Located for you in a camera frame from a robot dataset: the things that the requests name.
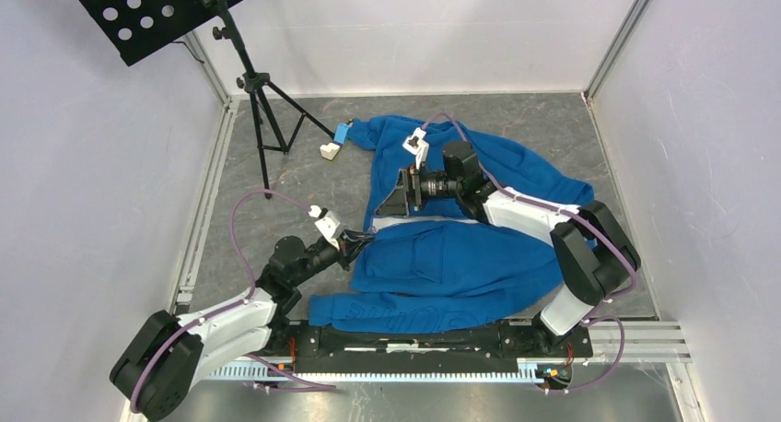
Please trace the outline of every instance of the gray marble floor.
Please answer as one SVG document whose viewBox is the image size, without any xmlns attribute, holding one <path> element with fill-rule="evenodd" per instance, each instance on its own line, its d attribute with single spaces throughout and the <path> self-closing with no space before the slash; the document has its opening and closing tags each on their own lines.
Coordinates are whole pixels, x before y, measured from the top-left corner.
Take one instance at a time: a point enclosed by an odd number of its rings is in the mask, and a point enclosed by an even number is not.
<svg viewBox="0 0 781 422">
<path fill-rule="evenodd" d="M 289 137 L 297 112 L 281 100 L 271 103 L 283 133 Z M 332 128 L 350 118 L 401 114 L 426 119 L 437 111 L 450 111 L 472 129 L 519 141 L 549 159 L 564 174 L 590 182 L 597 198 L 625 222 L 597 133 L 578 94 L 364 97 L 304 99 L 300 103 Z M 263 134 L 266 144 L 275 146 L 267 125 Z M 305 122 L 289 155 L 267 152 L 271 185 L 294 199 L 333 208 L 348 227 L 360 229 L 368 199 L 372 152 L 348 143 L 334 162 L 328 162 L 319 152 L 320 145 L 328 139 L 320 129 Z M 246 288 L 247 277 L 230 244 L 228 220 L 236 201 L 258 187 L 262 187 L 262 179 L 252 116 L 249 102 L 243 101 L 203 248 L 191 310 L 214 305 Z M 281 199 L 267 201 L 262 196 L 242 206 L 237 213 L 236 229 L 239 244 L 257 273 L 268 261 L 274 244 L 284 236 L 296 235 L 304 242 L 318 237 L 311 221 L 300 210 Z M 290 313 L 290 318 L 307 317 L 311 294 L 350 291 L 350 277 L 349 272 L 331 267 L 310 279 L 301 286 L 304 300 Z M 545 302 L 542 299 L 517 316 L 531 317 Z M 631 295 L 605 306 L 602 312 L 622 317 L 653 316 L 645 281 Z"/>
</svg>

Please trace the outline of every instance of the blue sweatshirt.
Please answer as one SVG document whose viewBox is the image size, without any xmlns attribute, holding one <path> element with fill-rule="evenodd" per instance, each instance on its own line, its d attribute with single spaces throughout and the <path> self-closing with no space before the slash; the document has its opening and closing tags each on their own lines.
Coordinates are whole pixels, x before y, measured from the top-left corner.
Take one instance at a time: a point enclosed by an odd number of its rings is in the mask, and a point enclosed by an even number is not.
<svg viewBox="0 0 781 422">
<path fill-rule="evenodd" d="M 355 120 L 348 137 L 374 150 L 365 229 L 393 190 L 399 169 L 414 163 L 402 142 L 423 122 L 401 116 Z M 488 171 L 514 189 L 562 204 L 586 204 L 591 186 L 565 177 L 526 147 L 464 127 Z M 452 123 L 431 123 L 427 164 L 444 168 L 442 147 L 460 137 Z M 428 202 L 414 215 L 465 218 L 454 200 Z M 355 263 L 361 293 L 313 296 L 309 322 L 344 331 L 436 333 L 496 321 L 521 311 L 562 280 L 553 249 L 515 230 L 456 221 L 400 224 L 377 233 Z"/>
</svg>

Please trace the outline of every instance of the white enclosure wall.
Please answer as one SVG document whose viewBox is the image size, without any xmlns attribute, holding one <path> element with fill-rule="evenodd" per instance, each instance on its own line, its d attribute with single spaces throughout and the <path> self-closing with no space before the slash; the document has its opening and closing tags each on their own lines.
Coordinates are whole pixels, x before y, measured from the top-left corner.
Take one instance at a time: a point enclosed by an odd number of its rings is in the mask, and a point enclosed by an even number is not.
<svg viewBox="0 0 781 422">
<path fill-rule="evenodd" d="M 133 68 L 77 0 L 0 0 L 0 419 L 111 421 L 169 305 L 219 105 L 179 45 Z"/>
<path fill-rule="evenodd" d="M 633 0 L 246 0 L 259 71 L 293 94 L 582 90 Z M 229 91 L 230 41 L 198 33 Z"/>
<path fill-rule="evenodd" d="M 781 0 L 653 0 L 596 96 L 714 420 L 777 420 Z"/>
</svg>

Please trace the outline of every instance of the black mounting plate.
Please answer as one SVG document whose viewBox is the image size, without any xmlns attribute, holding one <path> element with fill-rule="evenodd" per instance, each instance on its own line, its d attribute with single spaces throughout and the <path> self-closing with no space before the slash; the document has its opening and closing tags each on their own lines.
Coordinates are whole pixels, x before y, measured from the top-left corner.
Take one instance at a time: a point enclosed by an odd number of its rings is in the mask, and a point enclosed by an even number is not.
<svg viewBox="0 0 781 422">
<path fill-rule="evenodd" d="M 566 358 L 567 344 L 572 345 L 575 358 L 594 354 L 585 328 L 576 327 L 562 344 L 545 353 L 533 344 L 530 322 L 511 320 L 437 334 L 348 333 L 330 325 L 310 326 L 306 321 L 291 322 L 290 330 L 296 340 L 295 370 L 299 373 L 516 372 L 518 358 Z M 389 350 L 394 344 L 448 351 Z M 289 347 L 264 355 L 289 356 Z"/>
<path fill-rule="evenodd" d="M 143 60 L 215 16 L 201 0 L 78 1 L 127 65 Z M 227 0 L 229 6 L 241 1 Z"/>
</svg>

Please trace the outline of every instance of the music stand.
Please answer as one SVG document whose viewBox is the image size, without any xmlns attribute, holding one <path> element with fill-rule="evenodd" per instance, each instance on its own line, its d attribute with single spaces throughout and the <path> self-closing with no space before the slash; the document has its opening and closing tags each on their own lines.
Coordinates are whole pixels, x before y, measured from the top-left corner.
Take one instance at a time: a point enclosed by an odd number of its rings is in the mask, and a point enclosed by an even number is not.
<svg viewBox="0 0 781 422">
<path fill-rule="evenodd" d="M 230 15 L 230 7 L 242 0 L 79 0 L 92 19 L 98 23 L 103 33 L 111 40 L 120 52 L 125 63 L 133 65 L 160 48 L 177 40 L 186 33 L 201 26 L 212 17 L 220 17 L 225 27 L 214 28 L 213 35 L 217 40 L 231 40 L 239 59 L 244 66 L 244 74 L 237 79 L 237 84 L 250 94 L 252 120 L 255 136 L 258 142 L 258 153 L 261 160 L 263 186 L 268 189 L 268 169 L 266 169 L 265 151 L 272 150 L 287 154 L 296 140 L 298 130 L 309 119 L 326 135 L 333 139 L 333 132 L 323 125 L 311 113 L 301 107 L 280 89 L 267 73 L 255 71 L 247 54 L 244 41 L 241 38 L 236 22 Z M 274 117 L 264 87 L 268 87 L 279 95 L 299 113 L 298 123 L 289 141 L 285 141 L 279 124 Z M 271 125 L 272 132 L 279 143 L 278 147 L 263 144 L 261 125 L 261 109 Z"/>
</svg>

